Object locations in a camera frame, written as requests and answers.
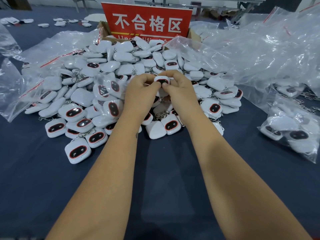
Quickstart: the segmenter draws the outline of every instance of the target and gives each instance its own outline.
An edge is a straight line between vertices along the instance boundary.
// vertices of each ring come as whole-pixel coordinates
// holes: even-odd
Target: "table surface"
[[[96,23],[91,28],[54,26],[53,18],[84,18],[84,10],[80,11],[33,7],[33,11],[2,10],[0,18],[34,19],[33,24],[8,27],[26,50],[60,31],[93,30]],[[40,28],[39,23],[50,27]],[[304,161],[263,136],[257,126],[266,113],[244,98],[241,101],[239,112],[221,119],[224,138],[312,237],[320,237],[319,164]],[[8,123],[0,116],[0,237],[45,237],[102,150],[93,149],[85,161],[70,164],[64,152],[70,139],[48,138],[46,121],[37,118],[22,113]],[[125,239],[224,239],[186,128],[158,140],[150,140],[145,129],[139,134]]]

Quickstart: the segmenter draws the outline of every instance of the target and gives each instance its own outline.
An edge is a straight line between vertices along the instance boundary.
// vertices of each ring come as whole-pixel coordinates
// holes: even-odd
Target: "hand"
[[[124,99],[123,113],[142,123],[151,109],[161,83],[154,82],[154,75],[144,73],[135,76],[129,83]]]
[[[170,80],[170,85],[163,83],[162,88],[169,93],[172,105],[184,125],[188,127],[194,121],[194,116],[204,115],[192,83],[188,78],[177,70],[161,72],[159,76],[174,78],[174,80]]]

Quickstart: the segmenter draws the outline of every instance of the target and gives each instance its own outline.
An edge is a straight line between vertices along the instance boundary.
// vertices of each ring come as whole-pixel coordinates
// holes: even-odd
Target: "person's left hand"
[[[148,114],[155,100],[161,83],[154,82],[156,76],[144,73],[135,76],[130,81],[124,99],[123,113],[136,119],[140,124]]]

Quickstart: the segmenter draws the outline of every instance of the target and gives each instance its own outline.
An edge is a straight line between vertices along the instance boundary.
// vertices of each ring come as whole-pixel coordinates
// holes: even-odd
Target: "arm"
[[[226,239],[311,239],[204,115],[191,82],[178,71],[159,75],[176,81],[162,87],[189,131],[213,212]]]
[[[46,240],[123,239],[129,217],[139,127],[161,87],[153,75],[128,85],[124,110],[97,161]]]

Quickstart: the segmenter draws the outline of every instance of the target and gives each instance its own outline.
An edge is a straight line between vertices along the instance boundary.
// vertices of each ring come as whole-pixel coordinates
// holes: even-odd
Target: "pile of remote controls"
[[[49,120],[45,125],[48,137],[65,134],[71,138],[65,152],[70,163],[76,164],[91,154],[91,148],[108,140],[122,113],[127,84],[134,76],[151,73],[156,75],[155,81],[170,84],[173,78],[158,74],[178,70],[192,81],[203,112],[223,134],[218,118],[239,110],[242,91],[224,79],[225,73],[196,67],[176,52],[163,50],[163,43],[147,43],[138,36],[123,43],[101,40],[64,57],[64,64],[53,67],[51,76],[44,78],[38,101],[25,113],[38,112],[40,119]],[[142,122],[151,139],[172,135],[183,126],[166,96],[160,88]]]
[[[290,146],[302,157],[316,162],[319,140],[319,117],[302,109],[290,98],[277,95],[267,120],[258,129],[282,145]]]

